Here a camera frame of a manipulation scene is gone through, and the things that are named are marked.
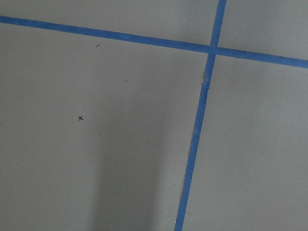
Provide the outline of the long blue tape strip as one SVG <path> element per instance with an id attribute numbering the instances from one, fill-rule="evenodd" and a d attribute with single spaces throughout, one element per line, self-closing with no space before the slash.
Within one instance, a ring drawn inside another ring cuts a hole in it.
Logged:
<path id="1" fill-rule="evenodd" d="M 91 37 L 127 41 L 127 42 L 140 43 L 158 47 L 167 47 L 178 50 L 194 51 L 199 53 L 213 53 L 215 55 L 220 55 L 220 56 L 253 60 L 253 61 L 272 63 L 272 64 L 281 64 L 281 65 L 300 67 L 305 69 L 307 69 L 308 67 L 308 61 L 303 59 L 219 47 L 218 42 L 221 31 L 219 28 L 213 29 L 213 34 L 212 34 L 213 41 L 210 42 L 209 45 L 203 45 L 203 44 L 177 41 L 171 39 L 154 38 L 154 37 L 140 36 L 128 33 L 93 29 L 87 27 L 54 24 L 49 22 L 8 17 L 8 16 L 1 16 L 0 22 L 3 24 L 10 24 L 15 26 L 27 26 L 39 29 L 60 31 L 65 33 L 80 34 Z"/>

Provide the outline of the crossing blue tape strip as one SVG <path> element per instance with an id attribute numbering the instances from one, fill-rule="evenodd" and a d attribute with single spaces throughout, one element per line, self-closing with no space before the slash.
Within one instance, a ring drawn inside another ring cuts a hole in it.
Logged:
<path id="1" fill-rule="evenodd" d="M 219 0 L 218 5 L 217 5 L 213 30 L 211 34 L 209 51 L 207 54 L 207 60 L 205 64 L 205 77 L 204 77 L 204 82 L 202 84 L 201 91 L 200 91 L 198 108 L 197 108 L 197 113 L 196 113 L 194 127 L 193 127 L 192 140 L 190 144 L 190 149 L 189 149 L 189 154 L 188 154 L 188 159 L 187 159 L 187 164 L 186 164 L 186 169 L 185 169 L 182 194 L 180 197 L 177 217 L 175 221 L 174 230 L 176 231 L 181 231 L 183 224 L 184 224 L 186 208 L 188 204 L 189 193 L 190 193 L 191 183 L 193 179 L 194 166 L 195 166 L 195 161 L 196 161 L 196 156 L 197 156 L 197 151 L 198 151 L 198 145 L 199 145 L 202 125 L 203 125 L 203 120 L 204 120 L 207 94 L 208 94 L 208 90 L 209 90 L 209 86 L 210 86 L 210 82 L 212 78 L 212 73 L 214 69 L 216 54 L 218 50 L 218 43 L 219 43 L 226 3 L 227 2 L 225 0 Z"/>

